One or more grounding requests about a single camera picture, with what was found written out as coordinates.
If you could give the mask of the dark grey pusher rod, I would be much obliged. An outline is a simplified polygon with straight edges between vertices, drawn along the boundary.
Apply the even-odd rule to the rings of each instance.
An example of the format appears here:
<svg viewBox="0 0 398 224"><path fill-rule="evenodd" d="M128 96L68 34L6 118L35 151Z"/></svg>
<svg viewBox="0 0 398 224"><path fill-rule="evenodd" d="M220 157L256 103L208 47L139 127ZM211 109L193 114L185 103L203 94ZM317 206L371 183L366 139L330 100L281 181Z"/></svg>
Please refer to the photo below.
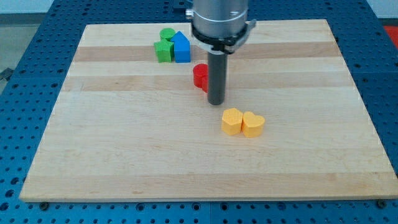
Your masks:
<svg viewBox="0 0 398 224"><path fill-rule="evenodd" d="M220 105L224 102L228 56L208 53L208 102Z"/></svg>

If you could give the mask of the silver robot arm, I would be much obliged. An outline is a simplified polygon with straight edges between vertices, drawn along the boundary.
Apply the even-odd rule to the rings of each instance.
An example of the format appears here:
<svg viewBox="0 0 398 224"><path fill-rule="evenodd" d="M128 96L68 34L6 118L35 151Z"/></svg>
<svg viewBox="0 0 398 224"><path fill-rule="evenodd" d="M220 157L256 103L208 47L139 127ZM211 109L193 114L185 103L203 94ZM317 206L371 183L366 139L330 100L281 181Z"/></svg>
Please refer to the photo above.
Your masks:
<svg viewBox="0 0 398 224"><path fill-rule="evenodd" d="M248 0L194 0L185 16L197 45L208 52L208 102L224 102L228 56L245 44L256 20L248 21Z"/></svg>

